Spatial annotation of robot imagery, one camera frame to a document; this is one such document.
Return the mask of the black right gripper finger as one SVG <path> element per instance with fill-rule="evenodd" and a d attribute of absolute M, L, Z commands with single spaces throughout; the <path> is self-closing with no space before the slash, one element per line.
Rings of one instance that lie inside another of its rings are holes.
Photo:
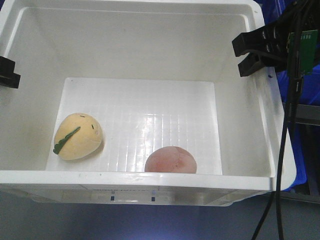
<path fill-rule="evenodd" d="M 236 57 L 253 53 L 264 57 L 286 57 L 289 25 L 274 21 L 232 40 Z"/>
<path fill-rule="evenodd" d="M 240 77 L 248 77 L 264 67 L 274 67 L 281 72 L 287 68 L 287 59 L 275 59 L 257 53 L 249 53 L 244 60 L 238 64 Z"/>

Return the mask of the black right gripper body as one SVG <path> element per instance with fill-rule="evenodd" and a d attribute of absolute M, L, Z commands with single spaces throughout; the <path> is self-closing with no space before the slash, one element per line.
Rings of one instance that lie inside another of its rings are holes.
<path fill-rule="evenodd" d="M 316 60 L 320 64 L 320 2 L 318 0 L 296 0 L 290 3 L 282 12 L 277 20 L 280 24 L 287 24 L 289 26 L 289 34 L 296 32 L 297 24 L 300 24 L 300 30 L 318 30 L 318 45 L 316 48 Z"/>

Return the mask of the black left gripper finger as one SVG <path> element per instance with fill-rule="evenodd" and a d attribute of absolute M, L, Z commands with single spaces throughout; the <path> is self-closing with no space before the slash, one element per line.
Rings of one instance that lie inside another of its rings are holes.
<path fill-rule="evenodd" d="M 15 62 L 6 57 L 0 57 L 0 85 L 12 89 L 18 89 L 21 76 L 14 73 Z"/>

